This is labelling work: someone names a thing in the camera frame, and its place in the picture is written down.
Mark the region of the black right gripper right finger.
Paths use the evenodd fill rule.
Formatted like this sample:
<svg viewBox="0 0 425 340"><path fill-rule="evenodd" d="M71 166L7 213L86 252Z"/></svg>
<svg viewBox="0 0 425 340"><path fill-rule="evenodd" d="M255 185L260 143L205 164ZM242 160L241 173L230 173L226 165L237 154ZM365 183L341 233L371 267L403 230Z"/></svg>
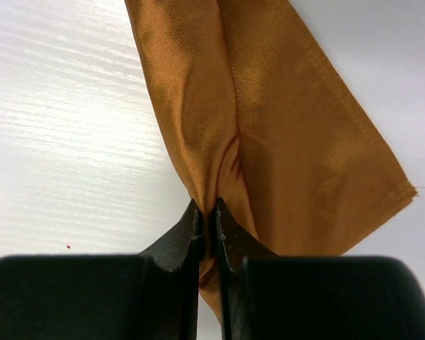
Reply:
<svg viewBox="0 0 425 340"><path fill-rule="evenodd" d="M425 296L398 259L279 256L215 208L224 339L425 339Z"/></svg>

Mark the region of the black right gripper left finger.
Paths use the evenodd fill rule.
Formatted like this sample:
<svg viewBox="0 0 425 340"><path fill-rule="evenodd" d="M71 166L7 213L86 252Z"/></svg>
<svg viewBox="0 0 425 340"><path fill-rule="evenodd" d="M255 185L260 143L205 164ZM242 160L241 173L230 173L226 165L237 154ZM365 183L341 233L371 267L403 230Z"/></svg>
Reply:
<svg viewBox="0 0 425 340"><path fill-rule="evenodd" d="M0 339L194 339L201 214L138 254L0 258Z"/></svg>

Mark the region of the orange cloth napkin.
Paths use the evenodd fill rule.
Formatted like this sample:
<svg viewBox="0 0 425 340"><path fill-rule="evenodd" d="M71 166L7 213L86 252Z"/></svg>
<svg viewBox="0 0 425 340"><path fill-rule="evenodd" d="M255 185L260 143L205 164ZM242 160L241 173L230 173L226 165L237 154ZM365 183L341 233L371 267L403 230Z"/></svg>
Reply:
<svg viewBox="0 0 425 340"><path fill-rule="evenodd" d="M288 1L128 1L172 164L282 256L333 256L416 190Z"/></svg>

